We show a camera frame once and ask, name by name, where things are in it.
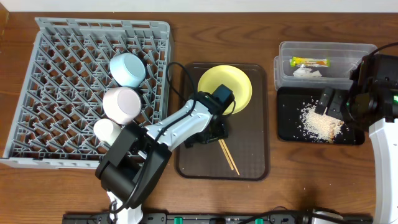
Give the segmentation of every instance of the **green switch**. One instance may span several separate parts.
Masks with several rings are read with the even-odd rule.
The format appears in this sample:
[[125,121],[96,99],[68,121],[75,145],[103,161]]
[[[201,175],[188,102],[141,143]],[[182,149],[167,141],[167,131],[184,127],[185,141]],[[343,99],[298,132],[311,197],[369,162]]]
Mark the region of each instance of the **green switch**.
[[182,224],[182,217],[175,217],[174,224]]
[[264,220],[262,218],[258,218],[255,221],[256,224],[264,224]]

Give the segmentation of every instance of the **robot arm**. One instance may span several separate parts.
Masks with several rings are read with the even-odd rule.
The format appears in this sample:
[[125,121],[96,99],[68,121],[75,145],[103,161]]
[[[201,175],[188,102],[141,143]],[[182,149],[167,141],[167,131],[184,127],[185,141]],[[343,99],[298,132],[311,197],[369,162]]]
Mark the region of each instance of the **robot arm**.
[[398,223],[398,57],[363,57],[349,91],[326,88],[315,110],[369,131],[376,167],[374,223]]
[[398,119],[383,118],[369,127],[376,168],[374,223],[398,223]]
[[[197,93],[195,99],[157,124],[142,128],[130,123],[124,127],[95,172],[109,197],[117,199],[118,205],[122,202],[113,213],[123,216],[123,223],[140,221],[139,207],[155,188],[177,146],[188,138],[192,145],[196,139],[208,143],[228,137],[222,114],[233,101],[232,91],[220,85],[212,94]],[[139,151],[146,154],[142,167],[129,157]]]

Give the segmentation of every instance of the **brown tray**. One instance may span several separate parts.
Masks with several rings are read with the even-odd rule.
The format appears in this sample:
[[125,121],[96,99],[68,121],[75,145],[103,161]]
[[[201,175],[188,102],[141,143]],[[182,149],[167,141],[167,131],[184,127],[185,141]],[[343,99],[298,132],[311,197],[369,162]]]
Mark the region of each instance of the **brown tray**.
[[[186,178],[263,180],[270,169],[266,73],[262,67],[249,64],[191,63],[187,70],[197,84],[209,68],[217,65],[241,69],[252,84],[252,98],[247,107],[227,119],[229,138],[225,143],[240,175],[230,169],[218,141],[196,143],[188,149],[181,144],[177,149],[176,170]],[[184,78],[182,88],[184,97],[188,98],[192,94],[189,79]]]

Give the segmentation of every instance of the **cup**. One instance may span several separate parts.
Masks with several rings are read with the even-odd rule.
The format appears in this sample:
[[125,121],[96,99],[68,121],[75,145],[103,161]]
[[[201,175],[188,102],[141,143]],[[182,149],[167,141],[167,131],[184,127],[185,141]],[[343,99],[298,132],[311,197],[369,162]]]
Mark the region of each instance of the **cup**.
[[146,75],[143,62],[132,53],[113,57],[109,63],[109,69],[116,82],[123,87],[139,87]]
[[94,134],[100,141],[113,145],[116,138],[118,138],[121,127],[110,119],[101,119],[94,124]]
[[130,123],[141,112],[139,95],[128,87],[109,89],[102,104],[108,118],[121,125]]

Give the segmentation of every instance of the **white tissue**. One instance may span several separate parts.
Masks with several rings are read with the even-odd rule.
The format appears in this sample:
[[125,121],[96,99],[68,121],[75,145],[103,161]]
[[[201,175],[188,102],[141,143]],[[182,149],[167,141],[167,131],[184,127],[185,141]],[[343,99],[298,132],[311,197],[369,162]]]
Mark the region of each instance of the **white tissue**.
[[294,77],[300,78],[311,78],[311,77],[321,77],[322,74],[319,71],[311,72],[311,68],[299,67],[296,71],[294,71]]

